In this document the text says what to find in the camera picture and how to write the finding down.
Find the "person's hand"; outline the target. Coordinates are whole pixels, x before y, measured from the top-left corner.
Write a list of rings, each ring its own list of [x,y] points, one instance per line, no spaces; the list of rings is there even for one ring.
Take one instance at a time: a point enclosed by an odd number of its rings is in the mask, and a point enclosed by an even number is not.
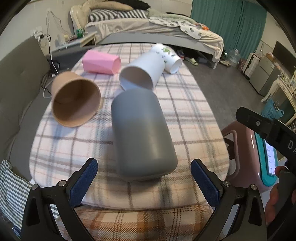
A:
[[[271,189],[269,193],[269,200],[265,206],[265,219],[267,224],[271,223],[276,216],[275,205],[277,204],[278,199],[279,199],[279,194],[278,194],[278,183],[277,183]]]

